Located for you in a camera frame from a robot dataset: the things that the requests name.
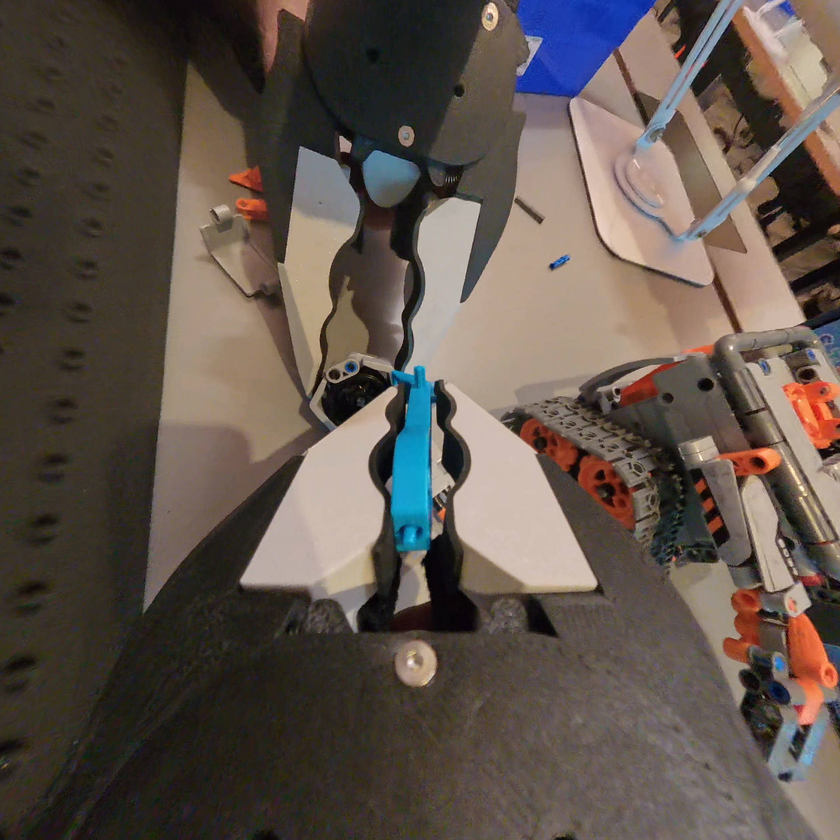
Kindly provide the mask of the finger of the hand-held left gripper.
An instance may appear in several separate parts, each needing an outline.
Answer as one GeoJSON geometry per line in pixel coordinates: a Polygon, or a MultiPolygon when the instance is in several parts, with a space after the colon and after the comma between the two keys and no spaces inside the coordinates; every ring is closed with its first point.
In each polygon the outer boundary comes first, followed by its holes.
{"type": "Polygon", "coordinates": [[[419,186],[395,206],[394,366],[429,367],[461,308],[480,204],[438,198],[419,186]]]}
{"type": "Polygon", "coordinates": [[[280,292],[302,391],[311,397],[325,369],[352,352],[395,360],[405,261],[335,156],[300,147],[295,162],[280,292]]]}

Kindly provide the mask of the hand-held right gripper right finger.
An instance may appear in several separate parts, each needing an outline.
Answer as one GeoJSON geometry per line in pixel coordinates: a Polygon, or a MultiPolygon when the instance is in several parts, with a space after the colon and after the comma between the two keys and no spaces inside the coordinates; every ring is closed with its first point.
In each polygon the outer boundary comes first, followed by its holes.
{"type": "Polygon", "coordinates": [[[598,581],[536,451],[450,383],[435,384],[434,610],[475,598],[593,593],[598,581]]]}

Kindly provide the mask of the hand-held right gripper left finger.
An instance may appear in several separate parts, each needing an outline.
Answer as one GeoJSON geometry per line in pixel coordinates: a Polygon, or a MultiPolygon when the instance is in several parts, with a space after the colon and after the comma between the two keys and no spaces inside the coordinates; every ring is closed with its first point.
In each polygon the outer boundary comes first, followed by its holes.
{"type": "Polygon", "coordinates": [[[305,454],[240,579],[251,591],[289,591],[361,607],[374,593],[372,548],[385,502],[369,461],[390,430],[385,391],[305,454]]]}

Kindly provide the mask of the blue toy wrench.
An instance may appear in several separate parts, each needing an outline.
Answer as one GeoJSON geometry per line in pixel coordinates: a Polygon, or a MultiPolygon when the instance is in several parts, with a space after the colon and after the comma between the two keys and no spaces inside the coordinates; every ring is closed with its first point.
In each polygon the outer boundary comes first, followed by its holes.
{"type": "Polygon", "coordinates": [[[395,438],[390,512],[395,549],[426,551],[432,542],[432,425],[434,385],[422,365],[411,374],[394,371],[392,382],[404,389],[403,426],[395,438]]]}

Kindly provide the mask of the grey toy wheel frame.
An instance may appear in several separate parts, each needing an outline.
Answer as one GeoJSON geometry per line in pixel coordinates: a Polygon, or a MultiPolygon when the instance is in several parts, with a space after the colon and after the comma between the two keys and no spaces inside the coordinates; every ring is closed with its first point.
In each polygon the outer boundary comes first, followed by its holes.
{"type": "Polygon", "coordinates": [[[309,406],[329,431],[342,425],[392,386],[394,366],[366,353],[352,352],[328,366],[309,406]]]}

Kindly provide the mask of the blue plastic bin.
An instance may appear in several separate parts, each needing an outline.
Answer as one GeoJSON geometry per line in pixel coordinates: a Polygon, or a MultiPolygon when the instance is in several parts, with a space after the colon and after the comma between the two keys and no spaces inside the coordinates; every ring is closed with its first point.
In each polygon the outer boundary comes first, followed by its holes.
{"type": "Polygon", "coordinates": [[[529,54],[517,92],[575,98],[654,1],[520,1],[529,54]]]}

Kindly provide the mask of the grey orange tracked toy robot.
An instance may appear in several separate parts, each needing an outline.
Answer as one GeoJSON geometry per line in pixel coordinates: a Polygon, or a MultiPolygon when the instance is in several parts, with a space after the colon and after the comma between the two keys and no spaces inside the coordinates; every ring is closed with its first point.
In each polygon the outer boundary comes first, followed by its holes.
{"type": "Polygon", "coordinates": [[[664,566],[726,566],[740,711],[802,780],[838,731],[838,370],[806,326],[618,365],[502,422],[664,566]]]}

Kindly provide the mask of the white book stand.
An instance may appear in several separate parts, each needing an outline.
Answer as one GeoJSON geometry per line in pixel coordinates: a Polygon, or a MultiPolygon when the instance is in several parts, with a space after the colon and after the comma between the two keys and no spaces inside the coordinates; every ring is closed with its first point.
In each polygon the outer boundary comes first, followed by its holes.
{"type": "Polygon", "coordinates": [[[705,215],[691,204],[663,137],[691,82],[743,1],[718,2],[645,129],[587,101],[569,101],[571,127],[596,233],[615,257],[694,287],[714,280],[703,239],[725,222],[838,108],[838,2],[793,2],[794,11],[832,68],[813,99],[759,162],[705,215]]]}

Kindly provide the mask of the black perforated mat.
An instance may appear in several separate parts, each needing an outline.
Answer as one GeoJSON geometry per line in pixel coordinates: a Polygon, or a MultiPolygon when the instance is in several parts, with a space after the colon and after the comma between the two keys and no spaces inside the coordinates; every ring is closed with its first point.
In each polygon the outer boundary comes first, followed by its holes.
{"type": "Polygon", "coordinates": [[[255,2],[2,2],[2,838],[144,598],[187,62],[251,93],[255,2]]]}

